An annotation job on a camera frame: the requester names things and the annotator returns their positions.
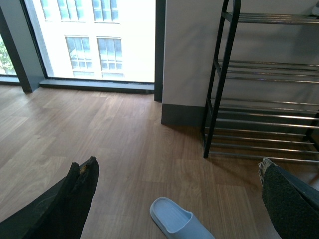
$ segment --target metal rod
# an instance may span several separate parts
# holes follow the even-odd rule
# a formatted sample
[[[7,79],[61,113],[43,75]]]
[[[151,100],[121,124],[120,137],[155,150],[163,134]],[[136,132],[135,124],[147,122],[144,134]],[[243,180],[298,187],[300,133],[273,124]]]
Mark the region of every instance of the metal rod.
[[[271,126],[282,126],[282,127],[298,127],[298,128],[315,128],[319,129],[319,126],[302,125],[302,124],[288,124],[288,123],[271,123],[271,122],[259,122],[251,120],[238,120],[238,119],[217,119],[220,122],[232,122],[232,123],[248,123],[248,124],[260,124],[260,125],[271,125]]]
[[[234,128],[218,128],[217,130],[222,131],[234,131],[234,132],[244,132],[244,133],[259,133],[259,134],[275,134],[275,135],[282,135],[282,136],[296,136],[296,137],[304,137],[305,134],[299,134],[299,133],[284,133],[284,132],[270,132],[270,131],[260,131],[260,130],[250,130],[250,129],[234,129]]]
[[[292,144],[309,144],[309,145],[314,144],[312,142],[299,142],[299,141],[267,139],[267,138],[238,137],[238,136],[228,136],[228,135],[219,135],[219,134],[215,134],[214,138],[229,138],[229,139],[242,139],[242,140],[261,141],[261,142],[278,142],[278,143],[292,143]]]
[[[244,81],[269,81],[269,82],[283,82],[283,83],[302,83],[302,84],[319,84],[318,81],[309,80],[287,80],[287,79],[271,79],[271,78],[253,78],[253,77],[227,77],[228,80],[244,80]]]
[[[256,100],[256,99],[237,99],[237,98],[223,98],[223,100],[228,101],[245,101],[245,102],[260,102],[260,103],[274,103],[274,104],[289,104],[289,105],[300,105],[300,106],[319,106],[319,104],[313,103],[298,103],[298,102],[284,102],[284,101],[266,101],[266,100]]]
[[[245,157],[245,158],[254,158],[254,159],[263,159],[268,158],[271,160],[282,160],[282,161],[291,161],[291,162],[308,162],[308,163],[319,163],[318,160],[311,159],[294,159],[294,158],[279,158],[279,157],[268,157],[268,156],[260,156],[260,155],[250,155],[250,154],[239,154],[239,153],[226,153],[226,152],[216,152],[210,151],[211,154],[220,154],[220,155],[228,155],[228,156],[236,156],[236,157]]]
[[[287,149],[287,148],[269,148],[269,147],[259,147],[259,146],[249,146],[249,145],[239,145],[239,144],[227,144],[227,143],[211,143],[211,145],[220,146],[220,147],[234,147],[234,148],[245,148],[245,149],[262,149],[262,150],[272,150],[272,151],[293,152],[293,153],[319,154],[318,151],[307,151],[307,150],[297,150],[297,149]]]
[[[317,113],[317,111],[308,111],[308,110],[299,110],[299,109],[288,109],[288,108],[274,108],[274,107],[257,107],[257,106],[244,106],[244,105],[229,105],[229,104],[220,104],[221,108],[230,108],[230,109],[240,109],[240,110],[250,110],[256,109],[259,111],[288,111],[290,113],[299,113],[299,114],[311,114]]]
[[[285,118],[285,119],[295,119],[295,120],[315,120],[315,121],[319,120],[319,118],[314,118],[314,117],[257,114],[257,113],[238,112],[238,111],[223,111],[223,110],[219,112],[223,114],[243,115],[243,116],[272,117],[272,118]]]
[[[316,73],[319,76],[319,67],[316,67],[314,69],[303,69],[303,68],[288,68],[288,67],[274,67],[274,66],[245,66],[245,65],[229,65],[228,68],[241,68],[241,69],[258,69],[258,70],[277,70],[277,71],[306,71],[310,73]]]
[[[286,62],[264,62],[264,61],[238,61],[238,60],[231,60],[230,63],[242,63],[242,64],[249,64],[249,65],[300,66],[300,67],[314,67],[316,69],[319,67],[319,65],[314,65],[314,64],[298,64],[298,63],[286,63]]]
[[[303,78],[318,78],[319,76],[306,75],[306,74],[292,74],[292,73],[276,73],[276,72],[255,72],[255,71],[233,71],[228,70],[230,74],[242,75],[262,75],[262,76],[283,76],[283,77],[303,77]]]

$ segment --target window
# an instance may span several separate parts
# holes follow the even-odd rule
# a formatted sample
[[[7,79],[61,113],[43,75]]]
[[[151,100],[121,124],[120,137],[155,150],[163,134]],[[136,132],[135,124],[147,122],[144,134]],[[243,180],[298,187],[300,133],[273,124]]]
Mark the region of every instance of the window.
[[[42,5],[42,9],[43,9],[43,14],[44,14],[44,18],[45,20],[51,21],[53,19],[52,16],[52,0],[41,0],[41,5]]]
[[[117,0],[93,0],[93,9],[96,21],[117,21],[119,19]]]
[[[103,78],[123,77],[121,39],[98,38]]]
[[[0,75],[16,75],[13,64],[0,36]]]
[[[66,37],[74,76],[92,75],[92,57],[88,37]]]
[[[82,0],[58,0],[58,5],[63,21],[84,20]]]

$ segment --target slipper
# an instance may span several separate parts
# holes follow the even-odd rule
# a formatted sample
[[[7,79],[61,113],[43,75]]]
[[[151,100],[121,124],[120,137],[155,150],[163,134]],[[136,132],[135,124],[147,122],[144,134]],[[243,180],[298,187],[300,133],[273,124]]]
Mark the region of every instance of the slipper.
[[[168,198],[157,198],[151,205],[154,222],[168,239],[215,239],[192,212]]]

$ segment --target black frame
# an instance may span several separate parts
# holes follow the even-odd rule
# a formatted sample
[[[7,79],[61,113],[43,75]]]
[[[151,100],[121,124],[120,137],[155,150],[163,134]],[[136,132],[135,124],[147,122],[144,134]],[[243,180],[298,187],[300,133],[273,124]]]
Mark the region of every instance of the black frame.
[[[225,23],[225,19],[226,19],[224,16],[224,13],[227,12],[228,2],[229,2],[229,0],[225,0],[223,7],[222,7],[222,15],[220,17],[220,23],[219,23],[219,28],[218,28],[216,47],[215,47],[215,53],[214,53],[214,58],[213,58],[213,65],[212,65],[210,81],[209,81],[209,86],[208,86],[208,93],[207,93],[206,104],[205,104],[205,110],[204,110],[204,117],[203,117],[202,125],[200,128],[200,131],[201,131],[201,134],[202,134],[203,140],[204,140],[204,158],[208,157],[211,141],[212,141],[213,134],[214,134],[214,129],[215,129],[216,121],[217,121],[217,115],[218,115],[218,111],[219,111],[220,101],[221,101],[221,97],[223,94],[227,69],[228,69],[228,65],[229,65],[231,51],[233,48],[233,43],[234,43],[234,39],[235,39],[235,34],[236,34],[236,30],[237,30],[237,23],[238,23],[239,13],[240,13],[241,0],[233,0],[233,14],[232,14],[231,19],[229,19],[230,27],[229,27],[227,43],[226,43],[225,52],[224,52],[223,64],[221,67],[219,62],[218,62],[218,55],[219,55],[219,50],[220,50],[220,45],[221,45],[221,40],[222,40],[222,35],[223,35],[224,23]],[[215,72],[217,72],[217,74],[219,76],[219,82],[218,82],[218,87],[217,87],[217,92],[216,92],[216,97],[215,97],[215,103],[214,103],[214,107],[213,107],[211,104],[211,93],[212,93],[213,84],[214,84]],[[211,120],[209,123],[208,136],[206,138],[205,127],[206,127],[206,119],[207,119],[208,111],[211,113]]]

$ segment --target window frame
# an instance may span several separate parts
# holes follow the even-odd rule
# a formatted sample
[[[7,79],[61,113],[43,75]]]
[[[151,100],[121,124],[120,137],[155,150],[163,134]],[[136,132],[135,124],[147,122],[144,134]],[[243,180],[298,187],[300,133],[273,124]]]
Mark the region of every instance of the window frame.
[[[61,0],[64,2],[64,4],[66,5],[66,10],[67,10],[67,13],[68,13],[68,19],[63,19],[63,16],[62,16],[62,11],[61,11],[61,6],[60,6],[60,3],[59,3],[60,0],[57,0],[57,5],[58,5],[58,9],[59,9],[59,12],[60,12],[60,17],[61,17],[61,21],[66,21],[66,22],[85,22],[85,17],[83,17],[83,19],[80,19],[79,18],[79,6],[77,4],[77,1],[78,0]],[[73,1],[74,5],[75,5],[75,10],[76,10],[76,18],[77,19],[71,19],[71,9],[69,8],[69,4],[70,2],[69,1]],[[79,0],[81,1],[82,3],[82,11],[83,11],[83,16],[85,15],[84,13],[84,7],[83,7],[83,2],[82,0]]]
[[[112,8],[112,4],[111,4],[112,0],[107,0],[109,2],[109,6],[110,6],[109,7],[109,12],[110,12],[110,15],[111,15],[111,19],[104,19],[104,17],[103,17],[102,1],[104,1],[104,0],[96,0],[96,1],[99,2],[98,10],[100,11],[100,14],[102,16],[102,20],[97,20],[96,19],[96,15],[95,15],[96,8],[94,7],[94,1],[95,0],[92,0],[91,2],[92,2],[92,9],[93,9],[93,17],[94,17],[94,21],[96,23],[119,23],[119,9],[118,9],[118,7]],[[113,10],[117,11],[117,13],[118,13],[118,18],[117,19],[113,19],[113,12],[112,12]]]
[[[77,64],[78,64],[78,66],[79,66],[78,68],[74,68],[74,67],[73,67],[73,64],[72,64],[73,60],[72,60],[72,57],[71,57],[71,52],[70,52],[70,48],[69,48],[69,44],[68,44],[68,38],[73,38],[73,39],[74,39],[74,38],[79,38],[79,39],[81,39],[81,46],[82,46],[83,54],[84,54],[84,61],[79,60],[78,53],[76,53]],[[91,59],[89,59],[89,58],[86,58],[86,56],[85,56],[85,48],[84,48],[84,44],[83,44],[83,39],[84,39],[84,38],[88,40],[88,46],[89,46],[89,49],[90,49],[90,54],[92,54],[89,36],[65,35],[65,42],[66,42],[66,46],[67,46],[67,49],[68,49],[68,52],[69,52],[69,58],[70,58],[70,63],[71,63],[71,67],[72,67],[73,76],[76,76],[76,75],[74,74],[74,72],[77,72],[77,73],[79,73],[79,72],[83,72],[83,73],[94,73],[94,67],[93,67],[92,57],[91,57]],[[85,68],[81,68],[81,67],[80,67],[80,62],[84,62],[86,67],[85,67]]]
[[[115,66],[116,66],[116,67],[115,67],[115,68],[116,68],[115,70],[110,70],[110,67],[108,67],[109,70],[104,70],[104,69],[103,69],[103,67],[102,67],[102,56],[101,56],[101,47],[100,47],[99,39],[104,39],[104,40],[106,40],[106,39],[111,39],[111,40],[113,40],[114,53],[115,53],[115,61],[112,62],[112,63],[114,63]],[[102,78],[107,78],[107,77],[103,77],[103,75],[106,75],[106,74],[108,74],[108,73],[109,73],[110,75],[118,75],[118,76],[121,76],[122,78],[124,77],[123,61],[121,60],[121,61],[118,62],[117,59],[116,59],[116,50],[115,50],[115,42],[114,42],[114,40],[120,40],[120,43],[121,43],[121,55],[122,55],[122,39],[121,39],[120,37],[109,37],[109,36],[97,36],[97,37],[96,37],[96,42],[97,42],[98,51],[99,51],[99,59],[100,59],[100,67],[101,67]],[[120,70],[118,69],[117,64],[122,64],[122,67],[121,67]]]

